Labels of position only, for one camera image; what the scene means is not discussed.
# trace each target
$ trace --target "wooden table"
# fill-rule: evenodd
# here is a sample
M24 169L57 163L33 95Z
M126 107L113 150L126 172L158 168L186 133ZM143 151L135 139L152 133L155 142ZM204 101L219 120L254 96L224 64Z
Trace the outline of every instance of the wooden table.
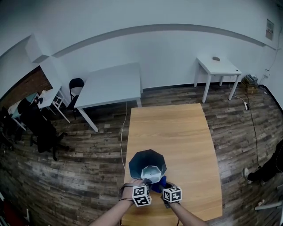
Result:
M132 108L126 156L125 182L130 180L129 161L137 151L153 149L164 155L167 181L183 190L182 206L209 220L222 216L222 194L216 154L200 104ZM133 206L123 225L177 224L161 194L150 193L152 203Z

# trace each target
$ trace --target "table leg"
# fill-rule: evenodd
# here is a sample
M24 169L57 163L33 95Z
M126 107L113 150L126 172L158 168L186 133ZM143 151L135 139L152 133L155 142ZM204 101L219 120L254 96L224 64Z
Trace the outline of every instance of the table leg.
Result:
M60 112L60 114L67 120L67 122L69 122L70 123L70 121L66 118L66 116L62 113L62 111L57 107L57 105L54 103L54 102L52 102L52 104L55 106L55 108L58 110L58 112Z
M255 207L255 210L265 210L265 209L270 209L270 208L279 207L279 206L282 206L282 201Z
M142 89L142 79L140 77L140 85L141 85L141 94L143 94L143 89Z
M208 74L207 75L207 84L205 85L204 94L203 94L203 103L205 102L205 100L207 98L207 93L208 93L210 81L211 81L211 74Z
M279 186L276 187L277 190L280 189L280 188L283 188L283 185L279 185Z
M195 68L195 83L194 83L194 88L196 88L196 85L198 84L198 79L199 79L199 63L196 62L196 68Z
M46 107L49 111L51 111L54 115L56 115L56 113L50 108L50 107Z
M137 99L137 105L138 105L139 108L142 107L142 102L141 102L141 99L140 99L140 98Z
M220 81L219 81L219 86L222 86L223 80L224 80L224 76L221 76Z
M23 126L18 120L16 120L15 118L13 118L13 120L14 120L20 127L22 127L22 129L23 129L24 131L27 130L26 128L24 128L24 126Z
M234 95L234 92L235 92L235 90L236 90L237 84L238 84L238 82L239 82L239 78L240 78L240 75L237 75L237 78L236 78L236 81L235 81L235 83L234 83L234 85L233 85L233 88L232 88L232 90L231 90L230 96L228 97L229 100L231 100L232 97L233 97L233 95Z
M93 128L93 130L95 132L98 132L98 128L96 127L96 125L94 125L94 123L92 122L92 120L88 117L88 115L84 112L84 109L82 108L77 108L79 110L79 112L81 113L81 115L84 117L84 119L88 122L88 124Z

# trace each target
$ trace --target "office chair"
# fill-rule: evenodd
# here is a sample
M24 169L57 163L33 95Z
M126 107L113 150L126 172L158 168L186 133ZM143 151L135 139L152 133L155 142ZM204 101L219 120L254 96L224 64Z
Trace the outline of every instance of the office chair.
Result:
M3 133L0 132L0 144L6 145L10 150L13 150L13 145L11 144L10 141L4 136Z
M36 101L31 104L27 99L23 99L18 105L18 112L21 114L20 120L37 136L37 142L31 136L30 146L36 144L39 153L50 152L52 148L53 159L57 161L55 156L56 146L69 150L69 146L59 144L63 137L68 134L64 132L60 136L56 136L55 127L43 117Z
M73 114L74 114L74 118L75 118L75 119L76 119L76 115L75 115L75 108L74 108L74 106L75 106L75 104L76 104L76 101L77 101L79 95L74 96L74 95L72 94L72 92L71 92L71 89L73 89L73 88L78 88L78 87L80 87L80 88L84 87L84 82L83 82L83 80L80 79L80 78L72 79L72 80L70 81L70 83L69 83L70 96L71 96L71 103L69 104L69 106L67 107L67 109L73 111Z
M2 107L2 111L0 113L0 121L3 122L3 133L12 136L18 129L17 123L11 118L9 112L5 107Z

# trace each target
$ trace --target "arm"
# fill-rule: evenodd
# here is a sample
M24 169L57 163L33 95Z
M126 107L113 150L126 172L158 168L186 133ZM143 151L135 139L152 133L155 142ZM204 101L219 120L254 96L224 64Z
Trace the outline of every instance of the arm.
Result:
M176 216L184 224L184 226L207 226L207 224L203 220L187 211L180 204L169 203L169 205L172 208L173 212L176 214Z
M130 183L135 184L135 186L141 186L143 180L132 180ZM125 187L122 199L132 199L132 193L133 187ZM132 201L121 200L89 226L116 226L122 216L133 204Z
M132 201L121 200L89 226L115 226L132 205Z

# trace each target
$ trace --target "black cable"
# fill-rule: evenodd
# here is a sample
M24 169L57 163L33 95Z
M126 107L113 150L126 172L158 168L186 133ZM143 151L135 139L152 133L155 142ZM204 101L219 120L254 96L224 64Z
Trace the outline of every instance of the black cable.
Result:
M247 96L248 102L249 102L248 88L246 88L246 96ZM250 103L249 103L249 110L250 110L251 117L252 117L252 108L251 108ZM253 130L255 132L255 137L256 137L256 128L255 128L255 124L253 122L253 117L252 117L252 125L253 125ZM257 159L258 168L261 169L261 166L260 166L259 161L258 161L257 137L256 137L256 159Z

